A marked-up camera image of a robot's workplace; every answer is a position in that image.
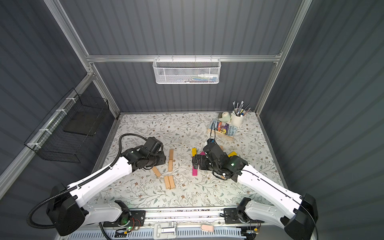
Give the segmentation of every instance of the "table surface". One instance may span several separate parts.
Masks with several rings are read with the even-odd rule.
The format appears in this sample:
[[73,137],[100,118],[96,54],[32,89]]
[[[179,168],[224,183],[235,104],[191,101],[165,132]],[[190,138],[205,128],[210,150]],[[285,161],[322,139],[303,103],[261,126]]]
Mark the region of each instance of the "table surface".
[[[192,148],[200,153],[209,138],[207,129],[217,113],[126,114],[122,117],[104,166],[118,152],[118,139],[124,133],[154,136],[164,144],[166,164],[157,166],[162,174],[157,178],[152,170],[140,169],[122,177],[96,195],[90,202],[124,201],[129,208],[234,206],[243,197],[270,204],[258,193],[232,180],[219,180],[210,171],[198,170],[192,176]],[[282,185],[271,153],[254,113],[248,113],[243,126],[233,140],[216,136],[227,154],[235,151],[256,170]],[[142,145],[138,137],[125,137],[122,150]],[[174,149],[173,171],[168,172],[169,149]],[[172,175],[176,188],[165,188],[164,176]]]

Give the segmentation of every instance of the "aluminum frame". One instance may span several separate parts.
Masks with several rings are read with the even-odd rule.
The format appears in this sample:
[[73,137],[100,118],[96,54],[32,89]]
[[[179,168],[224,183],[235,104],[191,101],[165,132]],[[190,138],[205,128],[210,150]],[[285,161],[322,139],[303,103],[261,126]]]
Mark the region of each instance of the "aluminum frame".
[[[63,109],[70,101],[72,101],[69,98],[75,97],[77,93],[83,93],[85,89],[89,86],[89,84],[92,82],[93,78],[95,78],[94,74],[88,73],[76,86],[75,90],[69,94],[69,96],[63,101],[62,104],[60,104],[58,109]],[[59,111],[55,111],[52,116],[45,122],[42,128],[47,128],[47,126],[49,126],[59,114]],[[38,139],[40,139],[42,134],[42,131],[38,131],[32,137],[30,142],[36,142]],[[19,177],[21,172],[24,170],[24,168],[26,168],[26,166],[29,164],[29,162],[35,155],[36,153],[30,148],[24,147],[21,152],[15,157],[15,159],[11,162],[11,164],[0,175],[0,199],[16,181],[17,177]]]
[[273,161],[274,161],[274,164],[276,165],[276,169],[277,169],[277,171],[279,172],[279,175],[280,175],[280,178],[281,178],[281,182],[283,183],[283,186],[284,186],[286,189],[288,189],[287,182],[285,181],[285,178],[284,178],[283,173],[282,173],[282,171],[281,171],[280,165],[279,165],[279,163],[278,163],[278,161],[277,161],[277,159],[276,159],[275,152],[273,151],[271,142],[269,141],[268,135],[266,134],[266,130],[265,130],[265,128],[264,128],[263,122],[262,122],[262,120],[261,120],[261,118],[260,118],[259,115],[256,115],[256,117],[257,117],[257,120],[259,121],[260,128],[262,129],[262,132],[263,132],[263,134],[264,134],[266,144],[267,144],[269,150],[271,151],[272,159],[273,159]]
[[260,115],[265,102],[272,90],[272,87],[279,76],[280,70],[285,62],[285,59],[287,58],[287,55],[293,45],[293,42],[296,38],[296,35],[301,27],[301,24],[303,23],[304,17],[308,12],[309,7],[311,6],[312,0],[302,0],[300,3],[300,7],[295,15],[295,18],[293,20],[293,23],[291,25],[291,28],[288,31],[288,35],[285,38],[283,47],[281,48],[281,56],[280,61],[276,63],[276,65],[273,67],[271,74],[267,80],[267,83],[265,84],[265,87],[263,89],[262,95],[260,96],[260,100],[257,103],[257,106],[255,108],[256,115]]
[[118,119],[115,119],[113,121],[111,130],[109,131],[107,139],[105,140],[103,148],[101,149],[101,152],[99,154],[99,157],[97,158],[97,161],[96,161],[95,165],[93,166],[92,173],[98,171],[99,169],[101,169],[103,167],[103,163],[104,163],[105,159],[107,158],[109,149],[110,149],[112,142],[113,142],[113,139],[114,139],[116,132],[120,126],[121,119],[122,119],[122,115],[120,115]]
[[79,35],[77,34],[74,26],[71,23],[68,15],[65,13],[63,6],[61,5],[59,0],[44,0],[45,5],[47,5],[49,11],[55,18],[57,24],[63,31],[65,37],[71,44],[73,50],[75,51],[77,57],[81,61],[83,67],[87,72],[95,72],[97,79],[93,82],[97,89],[100,92],[102,98],[108,100],[109,109],[112,112],[114,117],[117,117],[120,114],[119,107],[117,106],[115,100],[113,99],[111,93],[109,92],[105,82],[97,71],[96,66],[91,64],[86,56],[88,55],[88,51],[85,48],[83,42],[81,41]]
[[279,62],[280,55],[88,55],[89,62],[136,62],[151,63],[161,61],[221,61],[221,62]]
[[122,112],[121,115],[125,114],[183,114],[183,113],[221,113],[223,111],[159,111],[159,112]]

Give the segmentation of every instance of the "wooden block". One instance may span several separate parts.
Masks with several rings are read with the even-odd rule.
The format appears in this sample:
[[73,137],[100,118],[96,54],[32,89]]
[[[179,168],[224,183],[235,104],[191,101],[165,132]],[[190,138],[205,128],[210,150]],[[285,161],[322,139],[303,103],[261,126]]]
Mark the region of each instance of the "wooden block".
[[173,149],[169,150],[168,172],[173,171]]
[[152,168],[152,171],[155,173],[156,177],[160,177],[160,176],[161,176],[161,173],[159,172],[159,170],[157,169],[157,167],[153,167],[153,168]]
[[228,154],[228,157],[231,157],[231,156],[237,156],[237,153],[236,152],[231,152],[230,154]]
[[[231,137],[231,136],[228,136],[228,135],[225,135],[224,133],[222,133],[222,132],[219,132],[219,131],[215,131],[216,132],[216,135],[217,136],[219,136],[219,137],[224,137],[224,138],[226,138],[226,139],[228,139],[228,140],[233,140],[233,137]],[[210,134],[211,133],[211,129],[207,129],[207,133],[208,134]]]
[[169,179],[169,185],[170,185],[170,188],[171,189],[174,189],[176,186],[175,186],[175,181],[173,181],[173,176],[168,176],[168,179]]
[[166,189],[170,189],[168,176],[164,176],[164,183],[166,184]]
[[173,160],[173,149],[169,150],[169,159]]

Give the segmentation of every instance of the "pen holder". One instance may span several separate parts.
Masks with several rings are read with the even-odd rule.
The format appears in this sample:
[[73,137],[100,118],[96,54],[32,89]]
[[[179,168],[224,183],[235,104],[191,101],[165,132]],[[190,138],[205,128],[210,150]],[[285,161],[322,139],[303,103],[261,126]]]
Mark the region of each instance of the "pen holder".
[[244,119],[245,119],[245,115],[243,115],[243,116],[241,116],[241,117],[238,117],[238,116],[236,116],[235,112],[232,111],[232,113],[231,113],[231,121],[230,121],[230,123],[231,123],[231,125],[233,125],[233,126],[235,126],[235,127],[241,127],[242,124],[243,124]]

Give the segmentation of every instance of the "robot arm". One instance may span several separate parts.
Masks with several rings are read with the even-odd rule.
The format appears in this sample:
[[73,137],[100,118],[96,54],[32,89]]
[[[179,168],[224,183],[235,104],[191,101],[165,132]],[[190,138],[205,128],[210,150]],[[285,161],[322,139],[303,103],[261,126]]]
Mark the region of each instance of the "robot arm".
[[274,206],[260,204],[249,198],[243,198],[237,207],[241,221],[262,220],[281,228],[294,240],[309,240],[318,219],[315,199],[306,194],[304,197],[285,189],[271,181],[238,156],[230,158],[214,139],[208,139],[203,148],[205,155],[192,158],[195,169],[211,170],[219,179],[232,179],[261,196]]
[[[138,136],[146,140],[144,145],[121,153],[121,139],[124,136]],[[102,189],[129,175],[137,169],[148,169],[165,164],[163,144],[154,137],[145,138],[137,134],[123,134],[119,139],[119,152],[116,159],[97,172],[71,183],[59,184],[52,188],[50,198],[40,202],[28,214],[29,226],[40,229],[56,228],[61,236],[68,235],[83,225],[97,222],[116,222],[126,226],[131,218],[129,208],[122,201],[109,204],[87,203]],[[32,220],[33,213],[48,203],[46,213],[52,225],[42,225]]]
[[111,164],[108,164],[104,168],[98,170],[97,172],[83,178],[77,182],[73,182],[68,185],[68,187],[77,186],[79,183],[84,182],[84,180],[95,176],[99,172],[103,171],[106,168],[109,168],[101,176],[95,178],[94,180],[86,183],[85,185],[70,191],[70,194],[76,197],[76,203],[79,207],[83,207],[86,203],[101,190],[109,186],[114,181],[118,180],[121,177],[124,177],[132,173],[132,165],[128,164],[128,161],[125,157],[120,157],[119,160],[115,163],[113,167],[110,167]]

